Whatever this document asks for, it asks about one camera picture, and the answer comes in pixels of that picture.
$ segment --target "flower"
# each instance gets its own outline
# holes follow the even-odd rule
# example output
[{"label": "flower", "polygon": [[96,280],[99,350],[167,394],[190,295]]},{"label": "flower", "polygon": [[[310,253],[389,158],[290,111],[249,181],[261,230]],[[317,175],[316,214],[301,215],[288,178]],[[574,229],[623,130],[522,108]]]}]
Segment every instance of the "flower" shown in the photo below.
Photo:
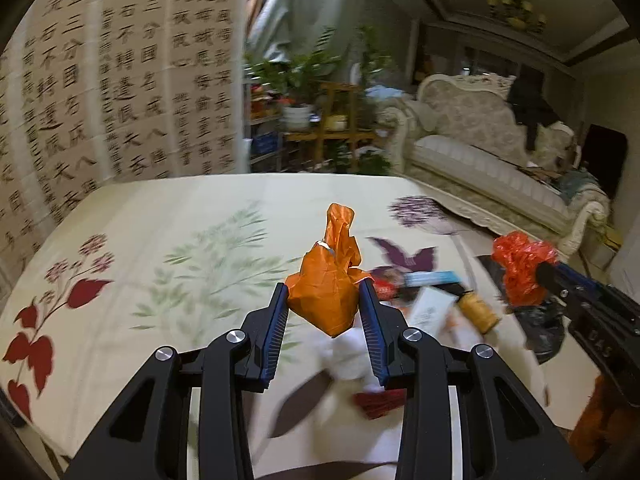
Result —
[{"label": "flower", "polygon": [[80,254],[88,256],[97,253],[107,242],[107,235],[94,235],[89,238],[78,250]]},{"label": "flower", "polygon": [[435,234],[452,234],[455,229],[433,198],[404,196],[389,206],[393,216],[404,227],[427,227]]},{"label": "flower", "polygon": [[94,267],[95,267],[94,272],[104,272],[109,267],[111,267],[113,260],[114,260],[113,253],[104,253],[99,258],[96,258],[94,260]]},{"label": "flower", "polygon": [[53,299],[55,297],[56,297],[56,293],[53,292],[53,290],[48,290],[40,298],[40,303],[42,303],[44,305],[48,305],[49,303],[51,303],[53,301]]},{"label": "flower", "polygon": [[62,260],[57,262],[49,269],[47,275],[44,277],[49,283],[55,283],[56,280],[66,271],[69,266],[68,261]]}]

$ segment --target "plastic bag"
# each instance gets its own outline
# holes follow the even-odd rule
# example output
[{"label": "plastic bag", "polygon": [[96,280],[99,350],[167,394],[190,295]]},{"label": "plastic bag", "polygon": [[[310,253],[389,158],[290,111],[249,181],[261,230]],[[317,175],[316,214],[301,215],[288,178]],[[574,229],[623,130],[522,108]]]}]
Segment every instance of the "plastic bag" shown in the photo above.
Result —
[{"label": "plastic bag", "polygon": [[514,231],[494,240],[493,259],[505,268],[504,288],[512,306],[540,304],[546,289],[536,283],[540,262],[557,261],[555,247],[549,242],[531,242],[526,234]]},{"label": "plastic bag", "polygon": [[331,337],[353,324],[358,311],[358,285],[370,274],[352,266],[360,264],[360,250],[349,227],[352,209],[331,204],[326,212],[324,240],[302,259],[300,272],[290,275],[289,308]]}]

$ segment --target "silver screw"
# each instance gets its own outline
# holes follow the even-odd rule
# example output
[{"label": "silver screw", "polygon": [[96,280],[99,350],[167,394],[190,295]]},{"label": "silver screw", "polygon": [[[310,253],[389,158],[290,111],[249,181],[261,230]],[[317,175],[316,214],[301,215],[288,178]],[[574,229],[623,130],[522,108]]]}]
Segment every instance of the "silver screw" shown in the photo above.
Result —
[{"label": "silver screw", "polygon": [[226,340],[230,343],[239,343],[244,341],[246,334],[242,330],[232,330],[226,334]]},{"label": "silver screw", "polygon": [[422,332],[417,328],[407,328],[402,332],[402,337],[407,341],[420,341],[420,339],[422,339]]},{"label": "silver screw", "polygon": [[156,359],[158,359],[158,361],[167,361],[171,359],[172,355],[174,355],[174,350],[168,346],[163,346],[156,350]]},{"label": "silver screw", "polygon": [[494,355],[494,349],[489,345],[478,345],[476,346],[476,354],[484,359],[488,359]]}]

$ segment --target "sofa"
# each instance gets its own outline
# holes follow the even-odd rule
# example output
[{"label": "sofa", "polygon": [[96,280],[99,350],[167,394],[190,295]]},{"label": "sofa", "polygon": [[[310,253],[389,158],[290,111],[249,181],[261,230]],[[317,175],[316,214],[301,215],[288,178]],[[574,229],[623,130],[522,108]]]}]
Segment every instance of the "sofa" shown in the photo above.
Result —
[{"label": "sofa", "polygon": [[536,149],[527,153],[526,127],[506,102],[513,79],[436,74],[415,100],[386,100],[378,107],[378,123],[391,130],[386,154],[395,174],[420,183],[445,208],[499,235],[518,229],[548,240],[567,259],[588,223],[606,222],[609,199],[592,182],[562,197],[522,171],[566,171],[575,141],[561,122],[539,125]]}]

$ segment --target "red leaf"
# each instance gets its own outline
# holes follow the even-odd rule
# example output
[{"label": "red leaf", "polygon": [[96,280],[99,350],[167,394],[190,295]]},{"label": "red leaf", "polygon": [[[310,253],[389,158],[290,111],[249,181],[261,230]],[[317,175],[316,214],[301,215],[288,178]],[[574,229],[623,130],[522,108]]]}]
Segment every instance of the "red leaf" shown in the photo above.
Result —
[{"label": "red leaf", "polygon": [[26,359],[28,355],[29,339],[24,332],[18,332],[14,340],[9,343],[9,348],[6,349],[6,354],[4,354],[2,361],[9,361],[14,364],[16,361]]},{"label": "red leaf", "polygon": [[41,335],[35,343],[31,344],[27,364],[29,370],[33,368],[33,379],[40,396],[53,369],[53,345],[49,337]]},{"label": "red leaf", "polygon": [[36,322],[38,321],[38,309],[35,306],[36,299],[31,300],[30,306],[26,306],[14,319],[14,323],[18,320],[22,323],[22,328],[36,328]]},{"label": "red leaf", "polygon": [[107,283],[111,283],[111,280],[79,280],[66,298],[66,304],[69,308],[85,306],[100,294]]},{"label": "red leaf", "polygon": [[9,391],[9,397],[14,402],[18,409],[22,412],[24,416],[26,416],[29,420],[31,420],[31,409],[29,407],[29,391],[24,384],[18,384],[14,380],[9,381],[9,385],[7,387]]}]

